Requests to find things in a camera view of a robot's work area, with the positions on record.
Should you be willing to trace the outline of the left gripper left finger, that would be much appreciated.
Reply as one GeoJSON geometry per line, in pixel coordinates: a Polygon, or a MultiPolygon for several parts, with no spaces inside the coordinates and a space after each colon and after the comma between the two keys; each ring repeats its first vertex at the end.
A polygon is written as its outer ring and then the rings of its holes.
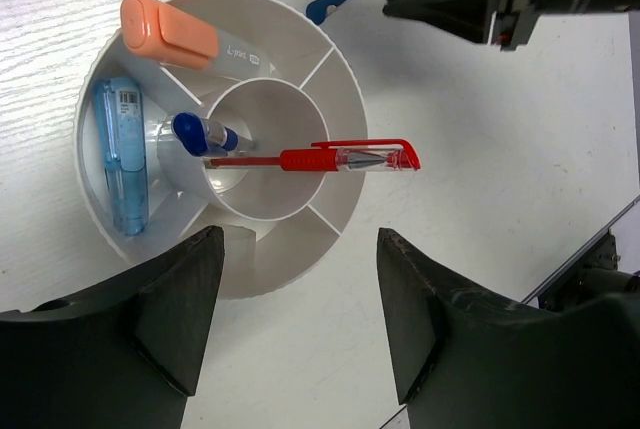
{"type": "Polygon", "coordinates": [[[209,226],[101,283],[1,316],[5,428],[177,428],[224,262],[209,226]]]}

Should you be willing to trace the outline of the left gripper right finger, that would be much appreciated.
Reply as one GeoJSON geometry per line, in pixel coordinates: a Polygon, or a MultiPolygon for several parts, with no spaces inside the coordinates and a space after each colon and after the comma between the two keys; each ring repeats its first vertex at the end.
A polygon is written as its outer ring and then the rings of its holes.
{"type": "Polygon", "coordinates": [[[511,300],[383,228],[377,273],[414,428],[635,428],[639,290],[561,312],[511,300]]]}

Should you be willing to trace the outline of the red ballpoint pen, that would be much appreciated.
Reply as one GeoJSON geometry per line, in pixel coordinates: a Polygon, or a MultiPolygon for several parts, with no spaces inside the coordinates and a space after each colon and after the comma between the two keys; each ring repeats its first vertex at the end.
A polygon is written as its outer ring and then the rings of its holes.
{"type": "Polygon", "coordinates": [[[278,156],[205,158],[207,169],[277,168],[284,172],[328,173],[418,171],[420,158],[404,139],[314,142],[309,148],[286,149],[278,156]]]}

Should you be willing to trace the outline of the blue highlighter marker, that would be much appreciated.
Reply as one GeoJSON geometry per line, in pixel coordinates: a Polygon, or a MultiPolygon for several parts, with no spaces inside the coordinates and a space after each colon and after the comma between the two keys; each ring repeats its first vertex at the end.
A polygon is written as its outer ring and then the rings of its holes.
{"type": "Polygon", "coordinates": [[[116,77],[93,85],[93,103],[113,224],[135,236],[149,217],[143,97],[136,81],[116,77]]]}

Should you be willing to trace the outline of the orange highlighter marker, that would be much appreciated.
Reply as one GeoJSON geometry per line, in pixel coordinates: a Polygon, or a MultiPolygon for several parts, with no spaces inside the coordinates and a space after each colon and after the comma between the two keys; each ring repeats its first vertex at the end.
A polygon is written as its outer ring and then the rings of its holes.
{"type": "Polygon", "coordinates": [[[237,80],[279,75],[263,51],[160,0],[122,0],[120,22],[137,56],[237,80]]]}

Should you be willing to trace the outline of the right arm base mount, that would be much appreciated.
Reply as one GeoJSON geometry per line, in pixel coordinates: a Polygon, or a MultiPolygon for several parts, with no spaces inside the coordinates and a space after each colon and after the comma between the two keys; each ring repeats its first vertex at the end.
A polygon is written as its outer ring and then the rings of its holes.
{"type": "Polygon", "coordinates": [[[602,294],[638,290],[639,200],[634,199],[523,302],[561,312],[602,294]]]}

